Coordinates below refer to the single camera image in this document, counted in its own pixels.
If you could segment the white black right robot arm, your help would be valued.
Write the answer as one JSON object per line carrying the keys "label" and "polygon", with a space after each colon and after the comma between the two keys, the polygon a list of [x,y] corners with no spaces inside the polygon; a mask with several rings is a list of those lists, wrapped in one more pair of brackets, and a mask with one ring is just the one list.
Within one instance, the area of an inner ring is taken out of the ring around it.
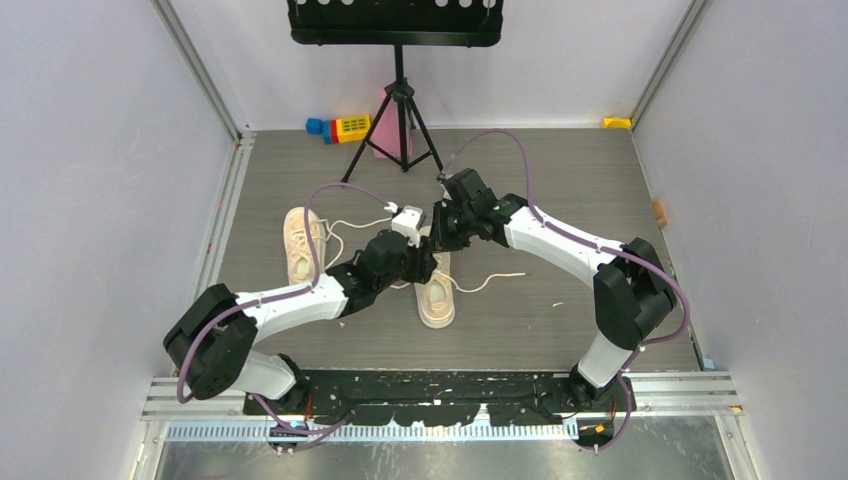
{"label": "white black right robot arm", "polygon": [[615,378],[649,344],[649,334],[677,305],[688,304],[641,238],[621,243],[592,236],[513,194],[445,197],[433,214],[430,237],[438,250],[458,251],[478,237],[541,258],[592,290],[598,332],[569,375],[572,400],[584,410],[610,398]]}

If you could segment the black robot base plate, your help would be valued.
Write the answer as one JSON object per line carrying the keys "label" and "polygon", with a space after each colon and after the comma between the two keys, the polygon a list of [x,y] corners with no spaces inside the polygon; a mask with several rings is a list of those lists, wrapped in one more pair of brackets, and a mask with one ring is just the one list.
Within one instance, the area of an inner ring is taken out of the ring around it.
{"label": "black robot base plate", "polygon": [[636,407],[630,382],[600,392],[576,387],[550,371],[304,370],[279,400],[249,395],[246,415],[273,411],[311,419],[318,427],[466,426],[488,417],[493,426],[555,425],[575,413],[612,413]]}

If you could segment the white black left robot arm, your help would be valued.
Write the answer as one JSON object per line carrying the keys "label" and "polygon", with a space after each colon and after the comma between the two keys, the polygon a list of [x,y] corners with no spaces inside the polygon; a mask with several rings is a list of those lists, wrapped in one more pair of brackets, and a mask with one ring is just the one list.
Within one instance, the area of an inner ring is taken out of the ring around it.
{"label": "white black left robot arm", "polygon": [[308,282],[265,292],[207,288],[163,339],[178,368],[177,399],[207,400],[235,389],[262,396],[280,412],[298,412],[307,398],[295,364],[285,355],[255,350],[262,340],[306,323],[335,320],[375,303],[396,283],[429,281],[437,262],[434,242],[380,231],[354,257]]}

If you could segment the beige lace sneaker with laces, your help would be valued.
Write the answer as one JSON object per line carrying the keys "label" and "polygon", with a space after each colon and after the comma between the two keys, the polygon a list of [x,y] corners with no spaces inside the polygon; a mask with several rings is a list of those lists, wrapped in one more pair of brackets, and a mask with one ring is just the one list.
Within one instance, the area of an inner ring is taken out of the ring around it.
{"label": "beige lace sneaker with laces", "polygon": [[416,305],[422,323],[430,329],[448,327],[455,319],[456,306],[454,294],[475,294],[485,289],[493,279],[519,278],[526,276],[525,272],[493,273],[474,288],[465,288],[451,275],[451,254],[448,252],[435,253],[437,266],[430,279],[424,283],[414,283]]}

